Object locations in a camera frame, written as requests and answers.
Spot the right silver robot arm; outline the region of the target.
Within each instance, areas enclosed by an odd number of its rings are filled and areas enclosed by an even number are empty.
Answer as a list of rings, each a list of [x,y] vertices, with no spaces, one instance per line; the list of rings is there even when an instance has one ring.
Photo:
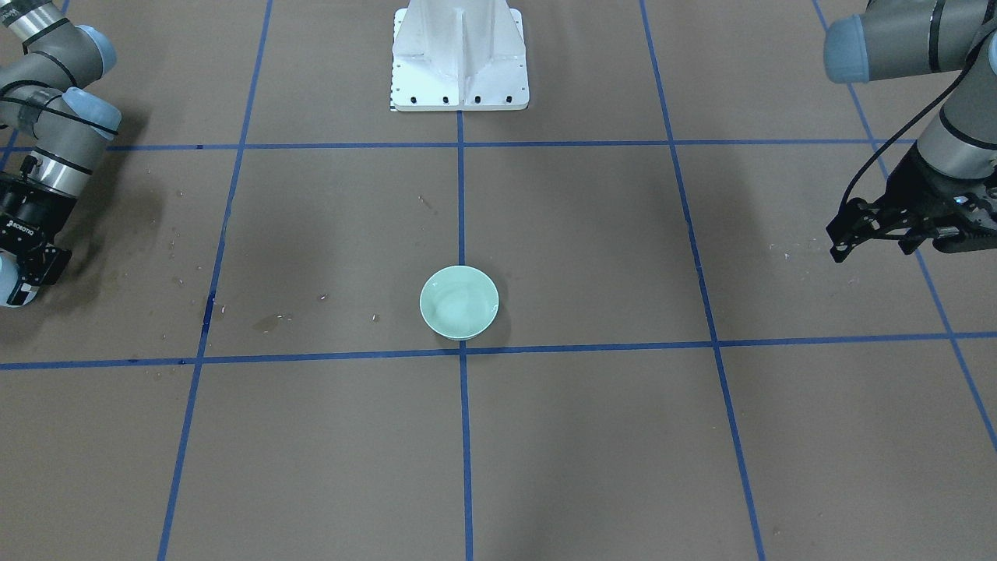
[[[118,135],[122,112],[88,92],[114,68],[113,44],[52,1],[4,1],[3,28],[23,56],[2,69],[2,124],[35,144],[2,174],[2,305],[21,308],[53,285],[72,253],[55,238]]]

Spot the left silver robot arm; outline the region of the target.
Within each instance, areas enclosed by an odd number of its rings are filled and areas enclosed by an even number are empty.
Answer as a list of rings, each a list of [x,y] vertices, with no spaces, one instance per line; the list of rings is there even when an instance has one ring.
[[[827,29],[823,64],[833,83],[955,73],[891,137],[926,118],[883,194],[852,196],[861,171],[848,184],[826,226],[834,262],[873,239],[895,241],[905,255],[923,242],[943,253],[995,248],[995,47],[993,1],[869,1]]]

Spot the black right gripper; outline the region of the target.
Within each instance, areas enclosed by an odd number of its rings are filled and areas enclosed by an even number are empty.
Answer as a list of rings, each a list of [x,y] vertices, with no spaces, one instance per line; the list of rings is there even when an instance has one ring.
[[[72,258],[71,251],[55,245],[55,238],[77,199],[33,178],[40,165],[39,157],[28,155],[17,173],[2,174],[2,249],[14,256],[20,270],[8,298],[11,305],[24,303],[29,292],[36,298],[42,287],[57,284]]]

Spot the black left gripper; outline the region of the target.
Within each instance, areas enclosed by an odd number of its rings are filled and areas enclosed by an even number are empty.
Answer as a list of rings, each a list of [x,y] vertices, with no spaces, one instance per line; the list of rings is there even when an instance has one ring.
[[[897,242],[904,255],[925,242],[941,253],[990,251],[996,248],[995,174],[952,178],[930,167],[912,146],[888,177],[880,205],[850,199],[827,234],[835,263],[873,239]]]

